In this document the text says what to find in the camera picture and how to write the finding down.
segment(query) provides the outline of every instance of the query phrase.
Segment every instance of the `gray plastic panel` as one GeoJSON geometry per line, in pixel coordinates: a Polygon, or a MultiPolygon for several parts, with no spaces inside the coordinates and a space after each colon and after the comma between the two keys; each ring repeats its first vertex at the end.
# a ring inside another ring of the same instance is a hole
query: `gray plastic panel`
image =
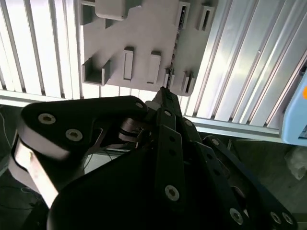
{"type": "Polygon", "coordinates": [[[143,0],[137,7],[131,6],[140,1],[133,1],[129,6],[126,2],[97,0],[88,4],[95,7],[96,16],[83,27],[84,60],[85,64],[90,60],[92,68],[82,71],[89,74],[83,76],[83,82],[158,91],[168,77],[180,14],[185,7],[170,89],[178,95],[190,95],[206,47],[214,8],[203,6],[201,0],[143,0]],[[119,18],[120,13],[114,10],[114,5],[118,5],[121,12],[129,8],[126,19],[119,18]],[[101,74],[108,61],[109,78],[101,74]]]}

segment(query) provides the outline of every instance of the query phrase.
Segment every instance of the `metal frame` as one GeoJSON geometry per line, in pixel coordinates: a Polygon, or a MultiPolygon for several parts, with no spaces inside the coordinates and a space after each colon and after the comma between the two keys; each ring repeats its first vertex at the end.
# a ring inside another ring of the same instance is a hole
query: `metal frame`
{"type": "MultiPolygon", "coordinates": [[[[0,91],[0,104],[11,106],[24,107],[30,103],[50,102],[59,100],[65,99],[20,92],[0,91]]],[[[191,122],[193,122],[197,130],[202,133],[282,143],[282,140],[279,137],[279,130],[277,129],[243,125],[231,122],[215,121],[191,116],[185,117],[191,122]]]]}

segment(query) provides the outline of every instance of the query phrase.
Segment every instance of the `white plastic bag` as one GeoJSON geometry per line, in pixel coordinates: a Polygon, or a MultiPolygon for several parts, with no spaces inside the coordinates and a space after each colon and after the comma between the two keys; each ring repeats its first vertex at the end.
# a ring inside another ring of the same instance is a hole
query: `white plastic bag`
{"type": "Polygon", "coordinates": [[[307,147],[296,147],[284,157],[293,176],[300,180],[307,171],[307,147]]]}

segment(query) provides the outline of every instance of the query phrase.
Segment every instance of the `orange label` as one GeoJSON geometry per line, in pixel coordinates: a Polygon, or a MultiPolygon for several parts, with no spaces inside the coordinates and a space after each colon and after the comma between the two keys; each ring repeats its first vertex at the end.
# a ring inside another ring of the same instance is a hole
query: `orange label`
{"type": "Polygon", "coordinates": [[[307,86],[304,88],[303,97],[307,99],[307,86]]]}

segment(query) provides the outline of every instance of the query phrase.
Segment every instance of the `black plastic part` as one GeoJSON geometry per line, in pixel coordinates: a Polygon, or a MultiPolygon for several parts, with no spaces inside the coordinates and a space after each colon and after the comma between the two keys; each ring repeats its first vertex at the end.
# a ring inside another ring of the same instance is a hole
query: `black plastic part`
{"type": "Polygon", "coordinates": [[[285,213],[292,220],[295,220],[292,214],[263,185],[260,184],[251,171],[249,171],[219,139],[214,136],[207,136],[203,140],[203,143],[210,146],[214,152],[218,152],[226,156],[244,181],[248,183],[250,189],[246,194],[247,211],[249,218],[255,224],[256,229],[297,229],[298,226],[296,221],[293,221],[293,224],[290,224],[283,217],[283,213],[285,213]],[[216,145],[212,139],[218,141],[219,144],[216,145]],[[273,220],[271,212],[277,214],[281,224],[273,220]]]}
{"type": "Polygon", "coordinates": [[[49,209],[43,200],[38,200],[20,230],[46,230],[49,209]]]}
{"type": "Polygon", "coordinates": [[[147,106],[133,96],[34,103],[22,110],[17,129],[25,145],[51,159],[63,161],[73,156],[80,160],[96,141],[92,138],[94,129],[118,127],[126,117],[143,117],[147,112],[147,106]],[[56,122],[51,125],[40,123],[38,116],[43,113],[53,115],[56,122]],[[66,137],[66,131],[72,128],[82,133],[80,141],[66,137]]]}
{"type": "Polygon", "coordinates": [[[48,230],[297,228],[292,215],[220,141],[214,145],[208,137],[202,143],[195,126],[182,117],[177,96],[161,88],[153,101],[161,105],[156,112],[132,96],[37,103],[22,110],[19,137],[60,190],[48,215],[48,230]],[[40,123],[42,113],[52,114],[56,122],[40,123]],[[149,140],[75,179],[82,169],[81,159],[97,140],[96,130],[102,129],[105,135],[101,147],[119,144],[120,127],[127,118],[151,123],[149,140]],[[81,131],[82,140],[66,138],[71,128],[81,131]],[[225,159],[232,168],[221,167],[225,159]],[[250,187],[249,218],[227,181],[233,168],[250,187]],[[167,185],[178,190],[178,200],[166,195],[167,185]],[[231,209],[240,214],[240,223],[231,216],[231,209]],[[284,219],[277,224],[271,211],[281,219],[286,213],[294,224],[284,219]]]}

